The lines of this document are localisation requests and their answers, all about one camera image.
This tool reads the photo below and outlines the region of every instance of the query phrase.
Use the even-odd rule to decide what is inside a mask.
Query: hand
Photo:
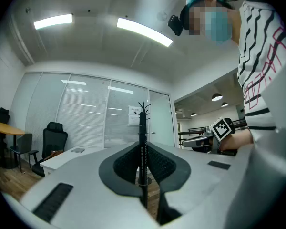
[[[230,134],[220,144],[220,150],[239,149],[240,147],[253,143],[253,138],[248,129]]]

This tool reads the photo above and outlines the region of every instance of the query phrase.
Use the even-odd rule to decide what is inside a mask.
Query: white desk
[[[72,152],[72,150],[74,150],[76,148],[78,148],[78,147],[71,148],[71,149],[63,152],[60,155],[57,155],[53,158],[50,158],[50,159],[40,163],[40,166],[43,167],[45,176],[49,175],[51,172],[58,169],[59,167],[61,167],[62,165],[64,165],[65,163],[67,163],[68,161],[70,161],[74,158],[102,150],[102,148],[90,147],[90,148],[85,148],[85,150],[81,153]]]

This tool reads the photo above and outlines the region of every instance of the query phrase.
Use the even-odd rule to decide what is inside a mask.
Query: white ceiling
[[[220,93],[223,98],[212,102],[212,95]],[[236,73],[223,76],[216,83],[203,87],[195,94],[175,103],[177,118],[188,118],[191,113],[205,114],[221,108],[223,102],[229,105],[241,104],[244,100]]]
[[[10,8],[23,43],[35,62],[85,60],[140,69],[157,67],[170,74],[194,58],[208,42],[177,37],[167,26],[186,0],[15,0]],[[238,8],[241,1],[234,2]],[[35,30],[35,21],[67,13],[74,23]],[[116,27],[119,17],[144,24],[173,40],[167,48],[139,34]]]

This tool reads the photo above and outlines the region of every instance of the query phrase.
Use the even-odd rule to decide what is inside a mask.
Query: paper sign
[[[137,114],[140,114],[141,112],[141,107],[136,107],[136,106],[128,106],[128,125],[139,125],[140,123],[140,116],[136,115],[134,112]]]
[[[128,107],[129,107],[128,115],[136,115],[134,112],[140,114],[142,109],[141,107],[130,106],[130,105]]]

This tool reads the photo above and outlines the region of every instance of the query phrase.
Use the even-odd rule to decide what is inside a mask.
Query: black vent
[[[73,186],[69,184],[58,184],[33,213],[44,221],[50,222],[72,189]]]

